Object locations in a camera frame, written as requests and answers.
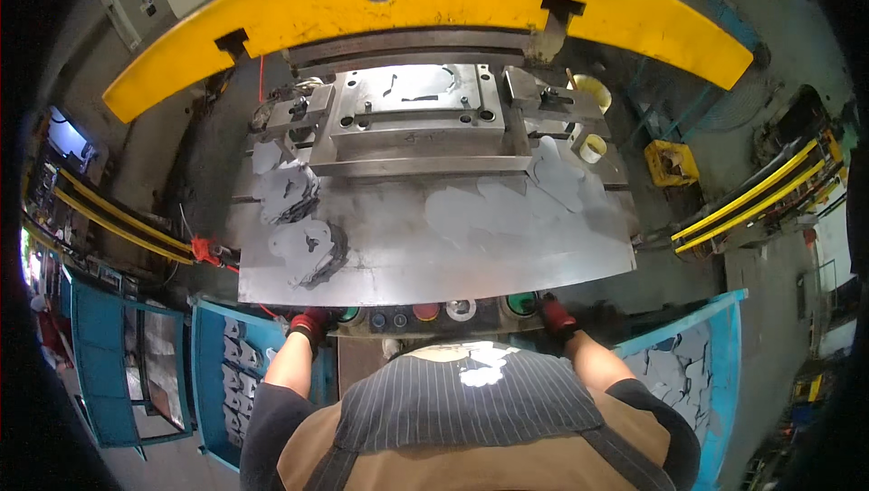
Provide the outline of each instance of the worker's left hand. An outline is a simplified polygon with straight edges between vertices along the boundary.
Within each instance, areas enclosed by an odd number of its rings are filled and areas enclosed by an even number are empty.
[[[540,313],[546,331],[559,343],[565,343],[573,338],[573,333],[579,328],[576,318],[568,314],[564,306],[551,293],[542,297]]]

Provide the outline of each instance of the red button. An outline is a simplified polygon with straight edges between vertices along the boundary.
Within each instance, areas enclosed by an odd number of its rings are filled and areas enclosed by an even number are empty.
[[[421,322],[430,322],[437,317],[440,312],[440,304],[433,302],[431,304],[415,304],[414,315]]]

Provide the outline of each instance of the green button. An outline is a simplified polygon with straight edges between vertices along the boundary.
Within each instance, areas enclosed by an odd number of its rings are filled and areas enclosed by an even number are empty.
[[[338,318],[338,321],[342,322],[342,323],[349,322],[350,320],[355,318],[358,314],[359,314],[359,307],[358,306],[347,307],[347,309],[344,310],[344,313],[341,315],[341,317]]]
[[[536,298],[537,297],[534,293],[517,293],[515,295],[508,295],[506,296],[506,305],[514,314],[531,315],[535,312],[534,308],[530,306],[529,308],[526,308],[525,305],[530,305]]]

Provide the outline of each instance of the striped apron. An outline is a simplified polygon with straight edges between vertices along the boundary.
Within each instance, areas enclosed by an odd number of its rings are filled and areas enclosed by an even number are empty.
[[[640,491],[674,489],[663,469],[606,425],[567,359],[493,343],[423,350],[457,347],[467,355],[430,361],[412,352],[350,388],[333,445],[305,489],[342,489],[360,453],[510,446],[577,433]]]

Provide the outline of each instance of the worker's right hand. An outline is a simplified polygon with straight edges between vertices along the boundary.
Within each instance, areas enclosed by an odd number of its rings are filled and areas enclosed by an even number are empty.
[[[309,306],[303,314],[298,314],[289,323],[289,331],[298,327],[305,328],[310,333],[311,346],[317,346],[326,339],[326,333],[337,328],[338,313],[331,309]]]

